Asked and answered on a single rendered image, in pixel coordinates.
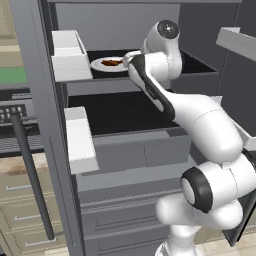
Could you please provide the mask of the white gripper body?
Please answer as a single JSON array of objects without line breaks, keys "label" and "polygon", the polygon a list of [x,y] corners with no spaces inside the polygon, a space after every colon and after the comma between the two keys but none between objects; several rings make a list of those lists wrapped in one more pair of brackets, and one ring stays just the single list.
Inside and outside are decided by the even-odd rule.
[{"label": "white gripper body", "polygon": [[122,62],[125,66],[128,66],[129,65],[129,62],[132,60],[132,58],[136,55],[140,55],[141,54],[141,51],[140,50],[136,50],[136,51],[131,51],[131,52],[128,52],[126,53],[124,56],[123,56],[123,59],[122,59]]}]

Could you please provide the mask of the brown chicken drumstick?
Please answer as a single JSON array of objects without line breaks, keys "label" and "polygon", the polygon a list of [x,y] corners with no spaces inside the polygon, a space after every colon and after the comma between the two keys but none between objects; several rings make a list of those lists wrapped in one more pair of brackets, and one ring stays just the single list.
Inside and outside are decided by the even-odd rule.
[{"label": "brown chicken drumstick", "polygon": [[101,64],[105,65],[105,66],[118,66],[122,63],[122,60],[102,60]]}]

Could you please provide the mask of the grey fridge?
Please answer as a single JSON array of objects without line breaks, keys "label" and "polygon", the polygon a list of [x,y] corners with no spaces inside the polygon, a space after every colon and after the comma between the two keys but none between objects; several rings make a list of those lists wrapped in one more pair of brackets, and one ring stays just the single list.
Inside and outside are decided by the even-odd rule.
[{"label": "grey fridge", "polygon": [[[181,29],[180,44],[184,51],[217,70],[210,74],[183,74],[173,83],[179,93],[203,93],[220,96],[221,75],[227,50],[216,44],[222,25],[233,25],[243,0],[47,0],[55,30],[76,30],[88,51],[136,49],[149,29],[161,19],[177,22]],[[90,79],[62,82],[65,108],[70,96],[140,92],[127,79]],[[128,133],[167,130],[184,132],[180,127],[142,130]],[[202,154],[191,143],[188,160],[183,163],[129,169],[107,174],[96,171],[72,174],[78,218],[83,235],[81,209],[84,204],[140,196],[180,189],[183,171],[203,162]]]}]

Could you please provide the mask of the black fridge shelf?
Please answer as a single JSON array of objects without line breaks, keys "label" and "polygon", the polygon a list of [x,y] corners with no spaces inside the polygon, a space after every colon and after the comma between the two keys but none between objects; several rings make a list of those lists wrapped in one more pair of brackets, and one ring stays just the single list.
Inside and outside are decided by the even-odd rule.
[{"label": "black fridge shelf", "polygon": [[[103,57],[123,57],[130,49],[121,50],[95,50],[88,51],[88,57],[90,61],[94,61],[98,58]],[[197,59],[193,55],[187,53],[186,51],[181,51],[182,61],[183,61],[183,74],[194,75],[194,74],[210,74],[217,73],[217,70],[210,65],[204,63],[200,59]],[[103,72],[91,69],[94,79],[127,79],[128,72]]]},{"label": "black fridge shelf", "polygon": [[93,136],[177,127],[142,92],[69,97],[70,107],[84,107]]}]

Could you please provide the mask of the grey left fridge door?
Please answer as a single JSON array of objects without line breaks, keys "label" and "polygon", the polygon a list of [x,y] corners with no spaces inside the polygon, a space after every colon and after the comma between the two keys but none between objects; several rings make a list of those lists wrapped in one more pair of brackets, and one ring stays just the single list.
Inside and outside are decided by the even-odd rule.
[{"label": "grey left fridge door", "polygon": [[68,152],[64,95],[54,78],[47,0],[9,0],[70,256],[85,256]]}]

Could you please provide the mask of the grey fridge door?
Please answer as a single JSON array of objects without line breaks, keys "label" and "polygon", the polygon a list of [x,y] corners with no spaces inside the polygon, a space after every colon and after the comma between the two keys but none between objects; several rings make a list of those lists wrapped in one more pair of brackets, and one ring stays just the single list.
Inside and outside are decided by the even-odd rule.
[{"label": "grey fridge door", "polygon": [[[243,0],[233,25],[256,38],[256,0]],[[256,146],[256,62],[227,50],[218,93],[224,109],[245,131],[246,149]]]},{"label": "grey fridge door", "polygon": [[64,95],[54,78],[47,0],[9,0],[70,256],[85,256],[68,152]]}]

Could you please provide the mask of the grey right fridge door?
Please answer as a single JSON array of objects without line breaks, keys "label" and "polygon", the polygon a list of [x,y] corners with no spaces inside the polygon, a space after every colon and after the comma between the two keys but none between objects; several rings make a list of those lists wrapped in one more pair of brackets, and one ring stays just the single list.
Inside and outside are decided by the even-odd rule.
[{"label": "grey right fridge door", "polygon": [[[233,25],[256,38],[256,0],[243,0]],[[246,149],[256,146],[256,62],[227,50],[218,93],[224,109],[245,131]]]}]

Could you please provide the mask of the white round plate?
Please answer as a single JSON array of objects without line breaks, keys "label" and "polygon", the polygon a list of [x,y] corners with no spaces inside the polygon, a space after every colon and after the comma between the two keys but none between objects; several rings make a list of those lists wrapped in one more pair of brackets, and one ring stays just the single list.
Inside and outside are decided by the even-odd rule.
[{"label": "white round plate", "polygon": [[128,70],[128,68],[124,66],[123,62],[118,66],[105,66],[105,65],[101,64],[102,60],[105,60],[105,59],[106,60],[109,60],[109,59],[122,60],[121,57],[117,57],[117,56],[102,57],[102,58],[98,58],[96,60],[93,60],[91,62],[91,67],[94,70],[102,71],[102,72],[124,72],[124,71]]}]

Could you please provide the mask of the small white door bin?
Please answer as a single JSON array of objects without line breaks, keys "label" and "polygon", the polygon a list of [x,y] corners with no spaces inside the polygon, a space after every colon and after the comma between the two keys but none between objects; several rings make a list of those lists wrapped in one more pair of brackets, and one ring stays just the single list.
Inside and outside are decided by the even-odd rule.
[{"label": "small white door bin", "polygon": [[76,30],[52,32],[52,65],[56,82],[92,79],[89,58]]}]

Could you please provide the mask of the grey crisper drawer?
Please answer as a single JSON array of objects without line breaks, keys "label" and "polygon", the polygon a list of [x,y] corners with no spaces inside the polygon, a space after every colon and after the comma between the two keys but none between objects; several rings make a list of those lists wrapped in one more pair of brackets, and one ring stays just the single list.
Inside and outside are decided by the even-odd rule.
[{"label": "grey crisper drawer", "polygon": [[191,146],[187,134],[167,130],[94,137],[93,142],[96,174],[183,163]]}]

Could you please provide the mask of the tall white door bin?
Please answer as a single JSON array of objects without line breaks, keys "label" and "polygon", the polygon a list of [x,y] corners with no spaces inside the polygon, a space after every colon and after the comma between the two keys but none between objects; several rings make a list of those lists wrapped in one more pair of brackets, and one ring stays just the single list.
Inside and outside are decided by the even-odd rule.
[{"label": "tall white door bin", "polygon": [[99,166],[85,108],[65,108],[64,114],[71,173],[97,171]]}]

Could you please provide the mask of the pale grey door bin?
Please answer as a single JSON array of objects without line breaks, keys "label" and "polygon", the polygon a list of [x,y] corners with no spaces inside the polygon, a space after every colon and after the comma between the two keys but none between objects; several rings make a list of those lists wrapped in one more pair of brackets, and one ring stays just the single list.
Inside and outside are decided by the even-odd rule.
[{"label": "pale grey door bin", "polygon": [[239,27],[222,27],[216,44],[256,62],[256,38],[242,34]]}]

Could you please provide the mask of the black and silver oven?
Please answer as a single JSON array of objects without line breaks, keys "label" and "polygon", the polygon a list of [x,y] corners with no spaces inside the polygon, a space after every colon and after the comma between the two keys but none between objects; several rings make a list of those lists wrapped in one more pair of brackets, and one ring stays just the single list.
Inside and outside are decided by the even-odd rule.
[{"label": "black and silver oven", "polygon": [[10,117],[19,114],[32,153],[44,151],[32,96],[28,88],[0,90],[0,157],[20,156],[20,147]]}]

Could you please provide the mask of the beige base cupboards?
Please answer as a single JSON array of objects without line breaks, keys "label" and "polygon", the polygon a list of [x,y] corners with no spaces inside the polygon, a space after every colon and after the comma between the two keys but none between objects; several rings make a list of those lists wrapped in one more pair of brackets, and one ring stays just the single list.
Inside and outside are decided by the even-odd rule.
[{"label": "beige base cupboards", "polygon": [[66,247],[45,154],[32,157],[55,238],[47,238],[23,158],[0,158],[0,246],[7,256],[48,256]]}]

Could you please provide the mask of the beige wall cupboard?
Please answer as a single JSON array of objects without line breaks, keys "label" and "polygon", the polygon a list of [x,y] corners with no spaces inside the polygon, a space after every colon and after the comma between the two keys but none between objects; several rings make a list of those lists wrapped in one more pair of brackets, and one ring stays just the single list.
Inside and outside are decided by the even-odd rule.
[{"label": "beige wall cupboard", "polygon": [[14,39],[15,37],[16,33],[8,0],[0,0],[0,38]]}]

